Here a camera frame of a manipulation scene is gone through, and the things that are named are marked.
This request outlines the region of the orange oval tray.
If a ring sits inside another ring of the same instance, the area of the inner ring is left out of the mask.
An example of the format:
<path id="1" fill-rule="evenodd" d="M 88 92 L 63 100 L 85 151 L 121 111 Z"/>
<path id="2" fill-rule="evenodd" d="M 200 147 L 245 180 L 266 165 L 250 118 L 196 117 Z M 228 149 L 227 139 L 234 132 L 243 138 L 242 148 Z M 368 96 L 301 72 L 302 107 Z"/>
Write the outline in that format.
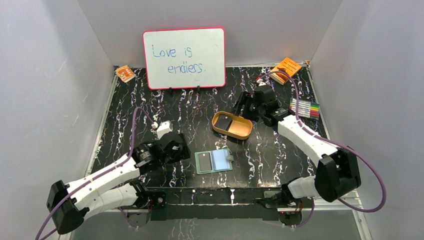
<path id="1" fill-rule="evenodd" d="M 219 129 L 215 126 L 219 115 L 229 115 L 232 117 L 232 124 L 228 131 Z M 253 123 L 240 116 L 233 115 L 232 113 L 226 112 L 226 111 L 218 111 L 214 114 L 212 120 L 211 120 L 212 128 L 215 132 L 238 139 L 238 140 L 246 140 L 253 129 Z"/>

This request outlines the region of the mint green card holder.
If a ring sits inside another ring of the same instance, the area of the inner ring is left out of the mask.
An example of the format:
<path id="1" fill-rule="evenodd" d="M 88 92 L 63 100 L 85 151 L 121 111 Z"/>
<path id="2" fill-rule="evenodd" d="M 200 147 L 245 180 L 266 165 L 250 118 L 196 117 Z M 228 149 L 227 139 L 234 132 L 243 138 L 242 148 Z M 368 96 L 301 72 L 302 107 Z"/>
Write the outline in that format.
<path id="1" fill-rule="evenodd" d="M 206 172 L 200 172 L 198 154 L 206 153 L 206 152 L 210 153 L 212 170 L 206 171 Z M 234 157 L 232 156 L 231 151 L 228 148 L 195 152 L 194 157 L 195 157 L 196 173 L 198 175 L 231 171 L 233 169 L 232 163 L 234 161 Z"/>

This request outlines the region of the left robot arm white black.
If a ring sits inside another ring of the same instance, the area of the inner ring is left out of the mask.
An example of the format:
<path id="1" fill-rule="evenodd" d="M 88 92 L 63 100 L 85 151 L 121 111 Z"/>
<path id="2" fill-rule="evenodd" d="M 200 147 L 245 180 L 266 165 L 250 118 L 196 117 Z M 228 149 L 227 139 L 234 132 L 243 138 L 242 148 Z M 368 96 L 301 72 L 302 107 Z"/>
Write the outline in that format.
<path id="1" fill-rule="evenodd" d="M 110 209 L 154 203 L 137 179 L 167 164 L 190 158 L 183 133 L 170 131 L 160 139 L 145 141 L 105 168 L 79 180 L 59 180 L 50 187 L 47 209 L 58 234 L 77 229 L 88 218 Z"/>

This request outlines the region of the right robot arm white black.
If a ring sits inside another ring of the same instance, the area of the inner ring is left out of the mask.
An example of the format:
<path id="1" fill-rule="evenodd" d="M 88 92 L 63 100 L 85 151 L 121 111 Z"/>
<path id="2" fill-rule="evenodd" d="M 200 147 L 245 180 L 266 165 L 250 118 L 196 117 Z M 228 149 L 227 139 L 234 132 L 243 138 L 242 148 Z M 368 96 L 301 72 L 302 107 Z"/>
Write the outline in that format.
<path id="1" fill-rule="evenodd" d="M 333 202 L 361 186 L 357 157 L 326 138 L 320 139 L 292 110 L 280 106 L 270 86 L 258 86 L 253 92 L 243 91 L 233 112 L 250 121 L 262 120 L 290 140 L 316 166 L 314 176 L 298 177 L 281 186 L 281 193 L 274 199 L 286 206 L 295 207 L 302 198 L 321 197 Z"/>

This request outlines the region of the black VIP card stack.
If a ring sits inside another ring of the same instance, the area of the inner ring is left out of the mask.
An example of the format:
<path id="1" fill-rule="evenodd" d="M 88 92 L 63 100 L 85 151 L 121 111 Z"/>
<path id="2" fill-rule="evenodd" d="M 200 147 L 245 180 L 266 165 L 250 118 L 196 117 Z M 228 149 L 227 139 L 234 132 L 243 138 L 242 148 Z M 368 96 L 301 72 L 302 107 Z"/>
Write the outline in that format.
<path id="1" fill-rule="evenodd" d="M 223 131 L 228 131 L 231 127 L 232 122 L 233 118 L 230 115 L 220 114 L 215 123 L 215 127 Z"/>

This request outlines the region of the small orange card box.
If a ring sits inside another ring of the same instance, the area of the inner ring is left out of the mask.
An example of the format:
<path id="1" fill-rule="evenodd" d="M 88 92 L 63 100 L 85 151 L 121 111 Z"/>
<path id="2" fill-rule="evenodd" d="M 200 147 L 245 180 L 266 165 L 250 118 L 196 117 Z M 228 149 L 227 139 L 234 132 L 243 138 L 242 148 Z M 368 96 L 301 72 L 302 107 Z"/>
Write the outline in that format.
<path id="1" fill-rule="evenodd" d="M 118 67 L 115 70 L 115 73 L 123 83 L 127 83 L 136 77 L 136 74 L 130 68 L 129 65 L 123 65 Z"/>

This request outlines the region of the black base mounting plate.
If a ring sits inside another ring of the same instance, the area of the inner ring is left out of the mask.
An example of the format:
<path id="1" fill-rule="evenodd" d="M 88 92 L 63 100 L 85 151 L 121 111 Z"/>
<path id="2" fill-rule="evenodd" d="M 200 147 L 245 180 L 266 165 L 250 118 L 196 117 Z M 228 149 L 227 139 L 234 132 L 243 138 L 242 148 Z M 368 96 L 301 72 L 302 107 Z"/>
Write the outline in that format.
<path id="1" fill-rule="evenodd" d="M 149 187 L 137 190 L 141 199 L 125 207 L 130 216 L 148 213 L 152 221 L 176 219 L 262 219 L 299 222 L 312 201 L 286 202 L 281 187 L 193 188 Z"/>

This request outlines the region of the orange book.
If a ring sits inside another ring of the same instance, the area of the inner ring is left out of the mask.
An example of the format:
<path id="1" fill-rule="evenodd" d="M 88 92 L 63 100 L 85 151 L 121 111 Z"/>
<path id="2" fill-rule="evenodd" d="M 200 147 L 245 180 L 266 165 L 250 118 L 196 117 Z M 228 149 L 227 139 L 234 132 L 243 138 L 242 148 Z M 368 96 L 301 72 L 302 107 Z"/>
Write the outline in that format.
<path id="1" fill-rule="evenodd" d="M 289 57 L 286 57 L 278 65 L 276 65 L 271 71 L 285 72 L 290 77 L 293 77 L 301 68 L 302 66 L 299 63 L 295 62 Z M 269 76 L 281 85 L 284 85 L 285 83 L 290 81 L 286 75 L 279 72 L 272 73 Z"/>

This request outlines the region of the coloured marker pen set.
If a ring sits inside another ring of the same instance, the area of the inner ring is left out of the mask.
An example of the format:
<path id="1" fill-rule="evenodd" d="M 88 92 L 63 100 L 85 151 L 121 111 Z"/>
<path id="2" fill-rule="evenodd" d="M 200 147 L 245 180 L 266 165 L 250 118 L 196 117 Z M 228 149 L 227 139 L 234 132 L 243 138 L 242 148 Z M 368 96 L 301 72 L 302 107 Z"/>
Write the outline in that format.
<path id="1" fill-rule="evenodd" d="M 298 116 L 302 118 L 308 118 L 312 120 L 318 120 L 320 118 L 320 105 L 316 102 L 300 100 L 299 101 Z M 297 109 L 297 100 L 295 98 L 290 99 L 289 111 L 295 115 Z"/>

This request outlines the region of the pink framed whiteboard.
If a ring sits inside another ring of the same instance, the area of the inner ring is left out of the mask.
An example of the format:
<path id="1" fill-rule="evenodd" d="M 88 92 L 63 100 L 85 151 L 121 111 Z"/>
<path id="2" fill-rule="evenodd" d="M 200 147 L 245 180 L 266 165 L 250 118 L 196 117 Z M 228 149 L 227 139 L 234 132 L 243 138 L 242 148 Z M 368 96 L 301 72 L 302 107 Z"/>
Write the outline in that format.
<path id="1" fill-rule="evenodd" d="M 142 34 L 151 90 L 226 85 L 226 36 L 222 27 L 149 30 Z"/>

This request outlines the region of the aluminium frame rail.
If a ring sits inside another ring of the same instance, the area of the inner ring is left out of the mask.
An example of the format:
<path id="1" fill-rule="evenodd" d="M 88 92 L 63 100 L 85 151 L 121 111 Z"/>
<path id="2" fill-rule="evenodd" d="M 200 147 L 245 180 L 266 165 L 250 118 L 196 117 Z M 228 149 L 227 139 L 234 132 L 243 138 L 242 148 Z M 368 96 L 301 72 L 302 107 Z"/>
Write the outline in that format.
<path id="1" fill-rule="evenodd" d="M 348 209 L 348 206 L 346 206 L 344 204 L 344 202 L 347 202 L 348 204 L 350 204 L 354 207 L 358 207 L 358 208 L 362 207 L 362 204 L 361 204 L 361 201 L 360 201 L 360 198 L 359 198 L 357 191 L 353 190 L 353 191 L 345 194 L 344 196 L 342 196 L 341 201 L 336 200 L 336 201 L 333 201 L 333 202 L 327 202 L 320 197 L 316 198 L 315 200 L 311 200 L 312 206 L 310 207 L 310 209 L 302 210 L 300 221 L 293 221 L 293 220 L 291 220 L 291 221 L 289 221 L 289 220 L 278 220 L 278 221 L 287 225 L 287 226 L 298 225 L 298 224 L 301 223 L 302 220 L 306 219 L 306 217 L 303 215 L 304 211 L 309 211 L 311 209 L 315 209 L 316 211 L 318 211 L 318 210 L 331 211 L 331 210 Z M 120 207 L 117 207 L 117 208 L 109 209 L 107 211 L 103 211 L 101 213 L 106 213 L 106 212 L 113 213 L 113 212 L 117 212 L 118 210 L 121 210 L 124 217 L 127 218 L 129 226 L 131 228 L 135 228 L 135 229 L 137 227 L 141 227 L 143 225 L 140 218 L 138 217 L 140 214 L 147 214 L 146 221 L 147 222 L 152 221 L 149 213 L 141 212 L 141 213 L 136 213 L 134 216 L 131 216 L 130 211 L 128 209 L 124 209 L 125 207 L 131 207 L 131 206 L 120 206 Z"/>

